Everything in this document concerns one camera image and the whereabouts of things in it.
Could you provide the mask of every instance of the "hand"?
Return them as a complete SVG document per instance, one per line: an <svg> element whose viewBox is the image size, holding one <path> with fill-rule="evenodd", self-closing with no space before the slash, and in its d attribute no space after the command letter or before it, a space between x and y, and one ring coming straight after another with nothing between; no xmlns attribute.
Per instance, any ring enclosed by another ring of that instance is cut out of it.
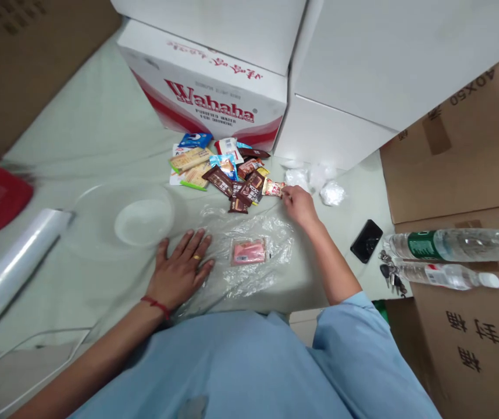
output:
<svg viewBox="0 0 499 419"><path fill-rule="evenodd" d="M198 270L212 238L207 236L201 241L204 229L193 234L193 230L188 230L168 259L168 238L160 242L156 251L155 272L146 295L170 311L185 303L199 289L215 264L214 260L207 261Z"/></svg>
<svg viewBox="0 0 499 419"><path fill-rule="evenodd" d="M303 229L319 223L312 196L299 186L285 186L283 201L290 218Z"/></svg>

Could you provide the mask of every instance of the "green bottle label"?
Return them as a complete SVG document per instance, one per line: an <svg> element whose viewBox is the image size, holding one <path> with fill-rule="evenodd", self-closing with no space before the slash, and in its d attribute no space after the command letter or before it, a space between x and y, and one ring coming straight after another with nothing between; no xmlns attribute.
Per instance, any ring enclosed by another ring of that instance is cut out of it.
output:
<svg viewBox="0 0 499 419"><path fill-rule="evenodd" d="M435 230L409 234L408 248L414 257L418 259L443 260L436 250L434 234L436 234Z"/></svg>

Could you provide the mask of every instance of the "plastic wrap roll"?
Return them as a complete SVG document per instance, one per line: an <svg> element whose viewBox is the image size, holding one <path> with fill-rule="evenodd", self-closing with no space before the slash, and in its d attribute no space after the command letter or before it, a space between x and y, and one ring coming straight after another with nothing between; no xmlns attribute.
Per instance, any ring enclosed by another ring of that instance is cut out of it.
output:
<svg viewBox="0 0 499 419"><path fill-rule="evenodd" d="M71 219L71 213L43 209L0 259L0 315Z"/></svg>

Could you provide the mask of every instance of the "blue shirt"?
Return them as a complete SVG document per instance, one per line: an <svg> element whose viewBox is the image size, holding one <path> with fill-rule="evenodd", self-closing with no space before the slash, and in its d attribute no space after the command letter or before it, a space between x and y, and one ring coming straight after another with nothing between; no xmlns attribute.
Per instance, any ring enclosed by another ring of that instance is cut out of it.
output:
<svg viewBox="0 0 499 419"><path fill-rule="evenodd" d="M275 313L207 314L150 338L74 418L439 418L360 292L323 310L313 348Z"/></svg>

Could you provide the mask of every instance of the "white bottle cap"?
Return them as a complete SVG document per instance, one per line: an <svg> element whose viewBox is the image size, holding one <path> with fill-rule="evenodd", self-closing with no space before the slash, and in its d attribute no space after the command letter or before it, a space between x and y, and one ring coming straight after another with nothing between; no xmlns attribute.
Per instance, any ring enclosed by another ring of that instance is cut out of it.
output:
<svg viewBox="0 0 499 419"><path fill-rule="evenodd" d="M480 283L484 286L490 288L499 288L499 278L494 274L489 274L487 272L481 272L478 274Z"/></svg>

